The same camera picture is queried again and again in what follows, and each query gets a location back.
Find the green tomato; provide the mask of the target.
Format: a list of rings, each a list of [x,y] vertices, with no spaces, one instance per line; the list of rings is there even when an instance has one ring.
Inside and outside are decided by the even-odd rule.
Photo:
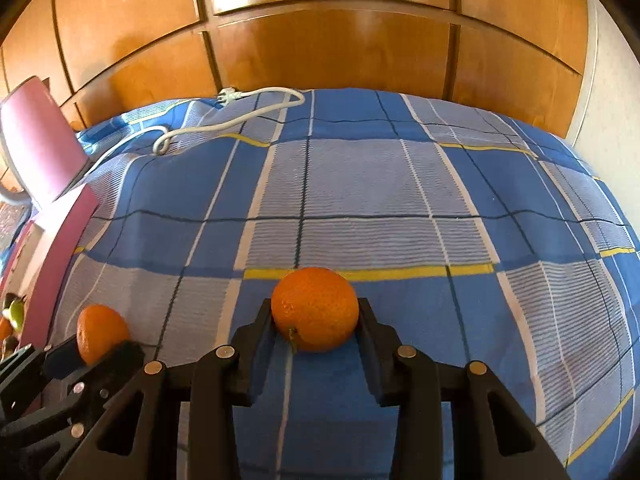
[[[17,332],[24,326],[25,300],[25,296],[17,296],[13,292],[8,292],[3,300],[2,315]]]

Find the orange mandarin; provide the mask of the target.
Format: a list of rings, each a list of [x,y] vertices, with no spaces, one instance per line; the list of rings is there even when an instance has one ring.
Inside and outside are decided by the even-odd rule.
[[[76,340],[81,359],[87,365],[96,364],[122,342],[130,339],[125,319],[103,304],[92,304],[80,312]]]
[[[274,324],[294,353],[323,353],[341,347],[359,318],[352,284],[325,268],[291,272],[273,289],[270,304]]]

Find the dark round beetroot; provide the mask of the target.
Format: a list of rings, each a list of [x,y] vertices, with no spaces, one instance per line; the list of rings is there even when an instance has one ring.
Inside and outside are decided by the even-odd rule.
[[[5,360],[9,356],[12,356],[19,345],[20,341],[14,335],[10,335],[4,338],[2,341],[1,359]]]

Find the orange yellow tomato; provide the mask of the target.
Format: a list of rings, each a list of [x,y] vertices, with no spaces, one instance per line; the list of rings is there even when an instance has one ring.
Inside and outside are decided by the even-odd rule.
[[[12,334],[13,327],[11,322],[7,318],[0,316],[0,342],[4,341],[6,337],[11,336]]]

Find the pink white tray box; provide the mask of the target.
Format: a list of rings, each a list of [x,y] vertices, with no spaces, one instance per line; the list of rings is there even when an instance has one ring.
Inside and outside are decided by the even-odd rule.
[[[18,237],[1,292],[26,298],[23,328],[18,332],[23,346],[47,343],[67,266],[97,206],[90,186],[81,185],[35,214]]]

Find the patterned tissue box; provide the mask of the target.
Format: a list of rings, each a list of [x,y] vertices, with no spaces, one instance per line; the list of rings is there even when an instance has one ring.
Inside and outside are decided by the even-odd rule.
[[[0,252],[5,252],[14,242],[18,232],[29,219],[32,212],[30,205],[1,204],[0,209]]]

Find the blue plaid bedsheet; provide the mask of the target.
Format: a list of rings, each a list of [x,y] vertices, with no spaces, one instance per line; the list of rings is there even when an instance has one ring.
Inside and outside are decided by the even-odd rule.
[[[639,237],[561,139],[441,100],[279,87],[75,133],[89,168],[68,192],[98,206],[35,348],[103,304],[142,367],[189,364],[282,278],[325,268],[403,344],[484,362],[565,479],[638,477]],[[398,409],[370,393],[355,331],[294,353],[276,330],[262,392],[233,410],[238,479],[393,479]]]

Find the pink electric kettle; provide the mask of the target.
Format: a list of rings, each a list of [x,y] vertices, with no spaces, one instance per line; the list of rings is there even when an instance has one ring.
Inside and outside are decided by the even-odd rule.
[[[20,192],[1,188],[1,200],[39,208],[55,202],[89,168],[89,157],[52,98],[48,86],[31,76],[1,102],[1,147]]]

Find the wooden headboard panels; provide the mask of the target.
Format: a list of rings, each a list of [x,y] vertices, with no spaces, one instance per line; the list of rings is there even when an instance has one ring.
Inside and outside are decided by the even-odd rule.
[[[47,81],[75,128],[226,87],[444,99],[566,136],[587,0],[17,0],[1,90]]]

